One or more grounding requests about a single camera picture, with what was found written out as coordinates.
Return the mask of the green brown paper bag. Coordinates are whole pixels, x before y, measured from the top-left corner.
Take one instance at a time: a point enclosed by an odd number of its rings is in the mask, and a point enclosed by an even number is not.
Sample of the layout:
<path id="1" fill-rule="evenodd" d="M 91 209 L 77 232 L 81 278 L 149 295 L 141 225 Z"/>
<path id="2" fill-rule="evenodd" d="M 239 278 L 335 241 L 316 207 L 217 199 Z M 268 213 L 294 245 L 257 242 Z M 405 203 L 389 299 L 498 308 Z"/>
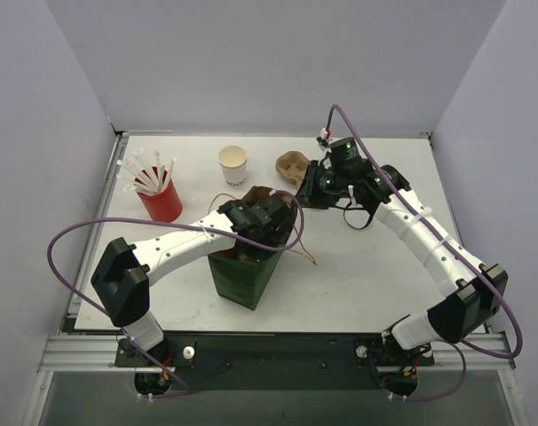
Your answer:
<path id="1" fill-rule="evenodd" d="M 237 201 L 262 201 L 273 194 L 279 195 L 296 213 L 291 234 L 297 233 L 299 231 L 296 227 L 297 205 L 290 195 L 276 193 L 270 187 L 253 186 L 242 198 L 222 204 L 218 212 L 225 213 L 229 217 L 233 231 L 233 205 Z M 266 250 L 243 241 L 236 241 L 232 248 L 208 255 L 210 271 L 218 294 L 252 311 L 255 310 L 281 258 L 282 249 L 288 243 L 289 239 L 282 247 L 268 246 L 269 249 Z"/>

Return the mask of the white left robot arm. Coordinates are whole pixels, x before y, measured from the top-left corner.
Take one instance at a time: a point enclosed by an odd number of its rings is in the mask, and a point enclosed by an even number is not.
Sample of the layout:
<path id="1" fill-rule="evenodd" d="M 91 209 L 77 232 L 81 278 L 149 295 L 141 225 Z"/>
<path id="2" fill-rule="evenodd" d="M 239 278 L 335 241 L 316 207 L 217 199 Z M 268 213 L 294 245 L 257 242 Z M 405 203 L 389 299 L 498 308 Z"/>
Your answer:
<path id="1" fill-rule="evenodd" d="M 178 268 L 212 253 L 252 241 L 255 249 L 274 251 L 289 238 L 295 209 L 274 193 L 247 203 L 228 201 L 180 231 L 146 241 L 110 241 L 91 284 L 115 327 L 136 343 L 135 353 L 148 365 L 164 360 L 167 344 L 150 311 L 150 288 Z"/>

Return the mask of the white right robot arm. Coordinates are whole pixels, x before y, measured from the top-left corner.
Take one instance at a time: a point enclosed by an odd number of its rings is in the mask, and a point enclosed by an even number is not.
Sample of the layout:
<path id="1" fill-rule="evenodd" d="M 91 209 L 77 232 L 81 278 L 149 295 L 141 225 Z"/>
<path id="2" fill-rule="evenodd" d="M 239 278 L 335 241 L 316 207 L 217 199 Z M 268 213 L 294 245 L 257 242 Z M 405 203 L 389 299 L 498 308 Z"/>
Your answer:
<path id="1" fill-rule="evenodd" d="M 498 264 L 488 266 L 453 238 L 391 165 L 376 170 L 353 138 L 318 140 L 324 157 L 309 162 L 297 199 L 307 208 L 337 207 L 342 199 L 388 227 L 431 275 L 443 299 L 408 314 L 388 329 L 404 351 L 441 339 L 458 343 L 491 319 L 508 281 Z"/>

